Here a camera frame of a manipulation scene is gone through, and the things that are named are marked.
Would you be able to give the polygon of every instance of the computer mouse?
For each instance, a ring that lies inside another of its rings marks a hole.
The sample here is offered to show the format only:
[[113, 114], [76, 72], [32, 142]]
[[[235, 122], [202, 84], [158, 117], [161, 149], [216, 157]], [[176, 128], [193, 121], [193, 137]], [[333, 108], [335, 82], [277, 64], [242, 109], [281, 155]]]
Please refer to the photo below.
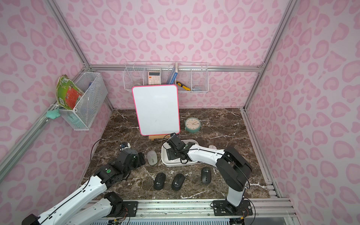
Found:
[[185, 180], [185, 176], [182, 174], [177, 174], [171, 184], [171, 188], [175, 191], [178, 191], [181, 189], [181, 186], [183, 185], [183, 182]]
[[204, 184], [210, 184], [211, 182], [211, 171], [209, 168], [204, 167], [201, 170], [201, 180], [203, 181]]
[[151, 150], [147, 153], [147, 158], [151, 166], [157, 164], [157, 155], [154, 150]]
[[164, 187], [166, 175], [164, 173], [158, 173], [154, 180], [154, 189], [161, 190]]

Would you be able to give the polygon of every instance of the white computer mouse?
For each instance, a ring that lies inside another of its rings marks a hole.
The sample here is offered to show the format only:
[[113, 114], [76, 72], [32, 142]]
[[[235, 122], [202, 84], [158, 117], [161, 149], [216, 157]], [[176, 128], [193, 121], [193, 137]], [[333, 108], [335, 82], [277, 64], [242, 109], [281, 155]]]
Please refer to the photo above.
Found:
[[151, 150], [147, 153], [147, 158], [151, 166], [157, 164], [157, 155], [154, 150]]

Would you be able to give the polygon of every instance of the book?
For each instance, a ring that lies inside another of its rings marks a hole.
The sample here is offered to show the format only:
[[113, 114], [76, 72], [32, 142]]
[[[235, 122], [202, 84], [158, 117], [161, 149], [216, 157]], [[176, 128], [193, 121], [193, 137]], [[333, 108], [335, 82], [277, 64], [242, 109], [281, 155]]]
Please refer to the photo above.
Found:
[[74, 109], [84, 92], [78, 88], [66, 75], [59, 77], [56, 86], [56, 99], [59, 105], [65, 109]]
[[171, 70], [170, 76], [167, 79], [166, 84], [174, 84], [177, 76], [177, 71], [178, 71], [178, 63], [175, 63], [174, 67]]

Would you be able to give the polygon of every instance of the calculator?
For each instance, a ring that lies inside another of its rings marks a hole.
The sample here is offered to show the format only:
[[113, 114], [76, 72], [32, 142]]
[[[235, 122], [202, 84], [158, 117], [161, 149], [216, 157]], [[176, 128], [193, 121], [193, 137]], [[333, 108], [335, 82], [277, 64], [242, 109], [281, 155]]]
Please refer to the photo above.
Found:
[[148, 72], [148, 85], [160, 85], [160, 72]]

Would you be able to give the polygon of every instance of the aluminum frame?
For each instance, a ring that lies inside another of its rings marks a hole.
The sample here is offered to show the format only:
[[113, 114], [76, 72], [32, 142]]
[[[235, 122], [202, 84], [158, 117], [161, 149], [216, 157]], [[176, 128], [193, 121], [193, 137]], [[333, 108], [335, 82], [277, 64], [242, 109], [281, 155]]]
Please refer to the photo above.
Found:
[[[91, 71], [123, 71], [125, 70], [125, 64], [92, 64], [90, 65]], [[156, 67], [167, 69], [168, 65], [136, 65], [136, 67]], [[203, 66], [198, 65], [179, 65], [181, 69], [202, 69]], [[207, 66], [207, 69], [211, 72], [261, 72], [263, 68], [258, 66]]]
[[69, 41], [71, 47], [74, 49], [74, 52], [77, 55], [77, 57], [79, 58], [79, 60], [83, 63], [84, 67], [89, 67], [90, 62], [87, 59], [80, 44], [77, 42], [75, 35], [73, 34], [68, 22], [66, 21], [63, 13], [61, 12], [61, 10], [59, 8], [59, 5], [56, 3], [55, 0], [45, 0], [45, 2], [48, 5], [49, 10], [52, 12], [58, 25], [62, 29], [67, 40]]
[[280, 188], [275, 181], [275, 177], [272, 173], [272, 170], [271, 170], [270, 164], [266, 158], [266, 155], [261, 150], [261, 145], [260, 145], [259, 139], [255, 133], [254, 128], [252, 127], [248, 113], [246, 111], [241, 111], [241, 115], [243, 117], [243, 120], [244, 120], [244, 123], [246, 126], [246, 130], [249, 134], [251, 144], [254, 148], [254, 152], [255, 152], [257, 161], [259, 162], [261, 173], [264, 177], [267, 187], [270, 190], [269, 191], [270, 197], [284, 197], [283, 194], [280, 192]]
[[[80, 76], [88, 71], [88, 67], [84, 67], [73, 79], [77, 81]], [[57, 102], [53, 102], [45, 112], [37, 119], [37, 121], [31, 126], [31, 128], [23, 135], [21, 140], [14, 145], [9, 153], [5, 156], [5, 159], [0, 163], [0, 183], [5, 179], [8, 173], [13, 169], [13, 167], [18, 163], [21, 157], [25, 154], [31, 144], [37, 139], [41, 132], [45, 129], [46, 125], [51, 121], [51, 119], [46, 117], [46, 112], [48, 110], [55, 109]]]
[[279, 43], [281, 42], [282, 36], [284, 35], [286, 28], [288, 27], [288, 25], [291, 21], [291, 18], [294, 15], [294, 13], [299, 5], [299, 2], [300, 2], [300, 0], [289, 0], [288, 5], [286, 6], [286, 9], [284, 11], [283, 17], [281, 18], [279, 26], [276, 30], [275, 36], [270, 43], [269, 49], [266, 52], [264, 62], [260, 66], [260, 67], [262, 67], [262, 71], [256, 77], [256, 80], [250, 91], [250, 94], [249, 94], [248, 98], [246, 99], [246, 102], [244, 105], [245, 110], [250, 106], [252, 99], [254, 98], [255, 93], [257, 91], [257, 88], [259, 87], [260, 81], [262, 80], [262, 78], [267, 70], [267, 67], [269, 66], [269, 63], [270, 63], [271, 59], [273, 58], [275, 51], [279, 46]]
[[[78, 41], [76, 40], [75, 35], [73, 34], [71, 28], [69, 27], [63, 13], [61, 12], [59, 6], [55, 0], [45, 0], [50, 11], [55, 17], [57, 23], [63, 30], [66, 38], [68, 39], [70, 45], [74, 49], [75, 54], [78, 56], [80, 61], [83, 63], [84, 68], [81, 72], [85, 71], [96, 71], [96, 70], [124, 70], [125, 65], [106, 65], [106, 64], [90, 64], [87, 59], [84, 51], [80, 47]], [[260, 66], [209, 66], [209, 71], [214, 72], [258, 72], [258, 76], [254, 82], [254, 85], [250, 91], [250, 94], [246, 100], [244, 107], [241, 109], [242, 116], [244, 118], [246, 127], [249, 132], [251, 142], [254, 146], [254, 150], [257, 156], [259, 163], [261, 164], [261, 170], [264, 175], [264, 178], [269, 188], [273, 187], [275, 196], [281, 196], [281, 193], [278, 192], [279, 187], [276, 186], [274, 181], [270, 166], [266, 160], [264, 152], [262, 152], [259, 145], [258, 138], [254, 133], [254, 130], [251, 126], [250, 119], [246, 112], [249, 107], [252, 99], [257, 91], [259, 83], [264, 76], [264, 73], [268, 67], [269, 62], [271, 61], [280, 41], [283, 36], [286, 28], [291, 20], [292, 15], [296, 10], [299, 0], [289, 0], [288, 5], [285, 9], [283, 17], [280, 21], [278, 29], [275, 33], [275, 36], [270, 44], [270, 47], [265, 56], [264, 62]], [[110, 109], [113, 110], [114, 107], [111, 105], [108, 98], [105, 99], [106, 103], [109, 105]], [[0, 182], [5, 178], [5, 176], [11, 171], [13, 166], [20, 160], [29, 146], [34, 142], [34, 140], [39, 136], [42, 130], [45, 128], [46, 124], [49, 122], [49, 119], [45, 117], [44, 112], [41, 117], [34, 123], [34, 125], [25, 133], [24, 137], [15, 145], [11, 150], [5, 160], [0, 164]], [[213, 199], [172, 199], [172, 200], [138, 200], [139, 209], [138, 212], [151, 212], [153, 218], [183, 218], [185, 217], [205, 217], [210, 218], [213, 216], [213, 211], [211, 208], [208, 208], [209, 202]], [[255, 204], [257, 213], [259, 217], [290, 217], [294, 221], [298, 219], [295, 218], [295, 212], [292, 208], [292, 205], [288, 198], [269, 198], [269, 199], [251, 199]], [[174, 208], [173, 204], [181, 204], [184, 207]]]
[[[215, 216], [210, 204], [224, 199], [132, 199], [137, 201], [135, 219], [198, 219], [198, 218], [238, 218], [239, 216]], [[297, 217], [288, 198], [250, 198], [256, 209], [256, 217]], [[90, 201], [88, 208], [97, 201]]]

